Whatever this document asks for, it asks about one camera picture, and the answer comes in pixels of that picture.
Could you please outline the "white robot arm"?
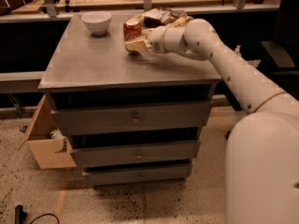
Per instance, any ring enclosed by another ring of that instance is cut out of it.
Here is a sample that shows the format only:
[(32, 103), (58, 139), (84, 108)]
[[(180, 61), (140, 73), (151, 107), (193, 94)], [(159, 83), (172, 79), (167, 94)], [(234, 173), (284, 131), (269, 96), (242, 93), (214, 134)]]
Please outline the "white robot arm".
[(132, 51), (208, 60), (247, 115), (225, 156), (225, 224), (299, 224), (299, 102), (196, 19), (142, 32)]

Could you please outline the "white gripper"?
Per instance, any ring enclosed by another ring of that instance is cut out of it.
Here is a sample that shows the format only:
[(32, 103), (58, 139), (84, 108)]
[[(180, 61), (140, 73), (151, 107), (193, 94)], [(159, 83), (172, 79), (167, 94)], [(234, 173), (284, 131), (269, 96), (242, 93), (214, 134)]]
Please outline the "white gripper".
[(167, 28), (159, 26), (142, 30), (142, 35), (131, 41), (124, 43), (129, 52), (147, 52), (149, 48), (155, 53), (168, 53), (169, 50)]

